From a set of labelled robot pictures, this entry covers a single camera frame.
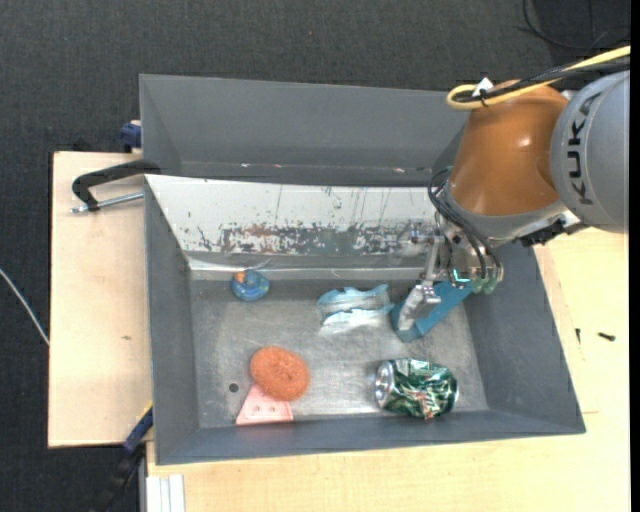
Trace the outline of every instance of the metal rod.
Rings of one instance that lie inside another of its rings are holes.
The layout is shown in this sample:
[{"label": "metal rod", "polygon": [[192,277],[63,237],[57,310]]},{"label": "metal rod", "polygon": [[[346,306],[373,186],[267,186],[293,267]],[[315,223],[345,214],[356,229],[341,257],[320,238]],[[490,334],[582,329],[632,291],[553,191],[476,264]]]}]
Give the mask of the metal rod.
[{"label": "metal rod", "polygon": [[[113,197],[111,199],[105,199],[104,201],[98,201],[96,205],[98,208],[104,208],[105,206],[113,206],[120,203],[127,203],[129,201],[135,201],[136,199],[142,199],[144,192],[135,192],[133,194],[126,194],[124,196]],[[86,204],[80,206],[74,206],[71,208],[71,213],[83,213],[88,212],[89,207]]]}]

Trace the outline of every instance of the white cable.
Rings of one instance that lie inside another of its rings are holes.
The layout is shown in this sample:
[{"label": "white cable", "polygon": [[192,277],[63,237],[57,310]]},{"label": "white cable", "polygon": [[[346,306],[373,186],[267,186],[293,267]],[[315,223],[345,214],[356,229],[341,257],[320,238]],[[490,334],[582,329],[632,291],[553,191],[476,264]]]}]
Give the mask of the white cable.
[{"label": "white cable", "polygon": [[27,301],[25,300],[25,298],[22,296],[22,294],[20,293],[20,290],[18,290],[18,288],[16,287],[15,284],[13,284],[13,281],[11,281],[11,279],[9,279],[9,276],[5,273],[4,270],[2,270],[2,268],[0,268],[0,275],[2,277],[4,277],[4,280],[7,282],[7,284],[9,285],[9,288],[11,288],[11,290],[13,290],[13,293],[16,294],[16,297],[18,297],[18,299],[20,299],[20,302],[22,302],[22,305],[24,306],[24,308],[27,310],[27,313],[29,313],[29,316],[31,317],[31,320],[33,320],[34,325],[37,327],[38,331],[40,332],[40,336],[42,336],[42,339],[44,340],[44,342],[49,345],[49,338],[47,337],[47,334],[44,332],[44,329],[42,328],[42,326],[40,325],[40,322],[38,322],[38,319],[36,318],[35,313],[33,312],[33,310],[31,309],[31,306],[29,306],[29,304],[27,303]]}]

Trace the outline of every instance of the bin floor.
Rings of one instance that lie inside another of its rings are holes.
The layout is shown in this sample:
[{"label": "bin floor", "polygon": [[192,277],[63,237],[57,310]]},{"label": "bin floor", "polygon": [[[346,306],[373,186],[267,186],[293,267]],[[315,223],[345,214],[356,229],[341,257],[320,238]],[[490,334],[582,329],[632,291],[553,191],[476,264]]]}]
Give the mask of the bin floor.
[{"label": "bin floor", "polygon": [[[454,412],[488,408],[463,305],[423,338],[405,344],[391,329],[388,315],[366,325],[322,327],[316,298],[329,291],[328,286],[278,281],[265,298],[244,303],[226,282],[191,281],[201,428],[234,424],[252,384],[251,356],[266,345],[296,352],[309,366],[311,385],[291,403],[296,421],[391,414],[374,399],[374,376],[380,361],[401,357],[426,359],[452,370],[460,389]],[[406,290],[407,283],[391,286],[392,300],[394,295],[400,300]]]}]

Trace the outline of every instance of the cable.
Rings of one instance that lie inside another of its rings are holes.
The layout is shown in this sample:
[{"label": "cable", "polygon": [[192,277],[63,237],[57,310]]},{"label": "cable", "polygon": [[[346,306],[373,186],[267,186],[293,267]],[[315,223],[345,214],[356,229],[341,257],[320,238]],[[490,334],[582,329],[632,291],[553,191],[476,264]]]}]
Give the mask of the cable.
[{"label": "cable", "polygon": [[567,76],[572,75],[575,71],[597,70],[599,67],[601,67],[602,64],[610,63],[611,61],[615,61],[629,55],[631,55],[631,46],[617,48],[615,50],[596,55],[595,57],[591,57],[590,59],[578,61],[567,66],[556,67],[549,71],[536,75],[536,77],[521,80],[509,87],[505,87],[504,89],[506,89],[506,91],[502,89],[496,89],[495,91],[481,92],[481,96],[477,99],[472,99],[472,94],[476,89],[476,85],[460,85],[449,91],[449,94],[447,94],[447,104],[456,110],[473,110],[480,107],[496,105],[511,98],[515,98],[517,96],[521,96],[523,94],[531,92],[539,87],[557,82],[562,78],[566,78]]},{"label": "cable", "polygon": [[467,232],[467,230],[462,225],[462,223],[457,222],[456,220],[454,220],[455,217],[457,217],[457,216],[449,209],[449,207],[446,206],[444,203],[441,203],[440,199],[438,199],[437,194],[439,194],[442,191],[442,189],[444,187],[444,183],[437,187],[438,190],[436,192],[433,191],[432,186],[433,186],[433,183],[435,182],[436,178],[438,178],[439,176],[443,175],[447,171],[448,171],[448,169],[444,169],[444,170],[436,173],[431,178],[431,182],[429,183],[429,186],[427,187],[427,192],[429,194],[429,199],[431,199],[431,202],[435,206],[435,208],[438,211],[438,213],[440,213],[440,215],[442,215],[448,221],[460,226],[462,231],[465,233],[467,239],[469,240],[469,243],[471,244],[471,247],[473,247],[473,250],[475,251],[476,256],[478,257],[478,261],[480,262],[480,275],[481,275],[482,279],[486,279],[486,277],[487,277],[487,262],[484,259],[484,255],[482,254],[482,251],[480,250],[480,247],[478,246],[478,242],[474,239],[475,238],[474,236],[470,236],[470,234]]},{"label": "cable", "polygon": [[[562,41],[558,41],[557,39],[553,39],[551,37],[549,37],[547,34],[545,34],[544,32],[542,32],[540,29],[537,29],[533,23],[531,22],[531,18],[529,17],[529,9],[527,8],[527,0],[522,0],[522,15],[524,17],[525,22],[527,23],[528,28],[522,28],[519,27],[519,30],[522,30],[523,32],[527,32],[529,34],[534,35],[535,37],[542,39],[543,41],[552,44],[554,46],[560,46],[562,48],[567,48],[569,50],[586,50],[587,52],[590,52],[591,50],[593,50],[596,45],[602,40],[604,39],[606,36],[608,36],[609,34],[611,34],[612,32],[615,32],[616,30],[620,30],[620,29],[626,29],[626,30],[630,30],[631,27],[629,25],[616,25],[615,27],[611,27],[608,30],[605,30],[602,34],[600,34],[598,37],[595,36],[595,27],[593,24],[593,5],[592,2],[589,2],[589,24],[591,27],[591,37],[593,37],[593,42],[589,45],[589,46],[576,46],[573,44],[568,44],[568,43],[564,43]],[[626,38],[621,38],[618,39],[617,41],[615,41],[616,44],[620,41],[625,41]]]},{"label": "cable", "polygon": [[49,345],[49,338],[47,336],[47,334],[44,332],[44,329],[42,328],[42,326],[40,325],[40,322],[38,322],[38,319],[36,318],[35,313],[33,312],[33,310],[31,309],[31,306],[29,306],[29,303],[26,301],[26,299],[22,296],[22,294],[20,293],[20,290],[18,290],[18,288],[16,287],[15,284],[13,284],[13,281],[11,279],[9,279],[9,276],[5,273],[4,270],[2,270],[2,268],[0,268],[0,275],[2,277],[4,277],[4,280],[7,282],[7,284],[9,285],[9,288],[11,288],[11,290],[13,291],[13,293],[16,294],[16,297],[18,297],[18,299],[20,300],[20,302],[22,303],[22,305],[24,306],[24,308],[27,310],[27,313],[29,313],[29,316],[31,317],[31,320],[33,321],[34,325],[36,326],[36,328],[38,329],[38,332],[40,332],[40,336],[42,337],[42,339],[44,340],[44,342]]},{"label": "cable", "polygon": [[[553,68],[543,73],[540,73],[538,75],[534,75],[530,78],[519,80],[518,82],[511,85],[490,89],[488,91],[485,91],[483,89],[481,90],[481,93],[480,93],[480,102],[484,102],[484,104],[486,105],[487,100],[491,98],[497,98],[499,96],[503,96],[510,92],[519,91],[521,89],[524,89],[525,87],[537,86],[540,82],[547,82],[549,80],[560,80],[562,78],[575,76],[577,73],[581,73],[581,72],[593,73],[593,72],[604,72],[604,71],[608,71],[608,72],[619,71],[620,68],[625,68],[629,66],[630,63],[631,63],[630,57],[620,57],[619,59],[615,59],[612,62],[602,62],[600,64],[593,64],[589,66],[586,70],[575,70],[575,69],[568,69],[568,68],[562,68],[562,67]],[[478,101],[477,97],[472,96],[468,92],[454,94],[451,99],[456,103],[471,103],[474,101]]]}]

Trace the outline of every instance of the teal plastic object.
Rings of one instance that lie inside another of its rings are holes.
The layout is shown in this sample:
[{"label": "teal plastic object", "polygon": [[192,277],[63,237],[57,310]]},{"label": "teal plastic object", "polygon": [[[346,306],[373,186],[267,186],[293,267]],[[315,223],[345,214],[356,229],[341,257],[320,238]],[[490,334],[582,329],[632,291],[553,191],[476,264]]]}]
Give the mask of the teal plastic object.
[{"label": "teal plastic object", "polygon": [[233,276],[231,291],[244,302],[254,302],[264,297],[269,291],[269,280],[260,272],[246,270]]},{"label": "teal plastic object", "polygon": [[404,305],[404,301],[396,304],[391,311],[393,330],[404,343],[422,338],[434,325],[447,316],[449,311],[460,304],[473,291],[469,284],[464,288],[456,288],[449,281],[437,283],[433,288],[441,299],[440,304],[433,308],[426,317],[416,319],[411,329],[406,331],[398,330],[398,318],[400,317],[400,310]]}]

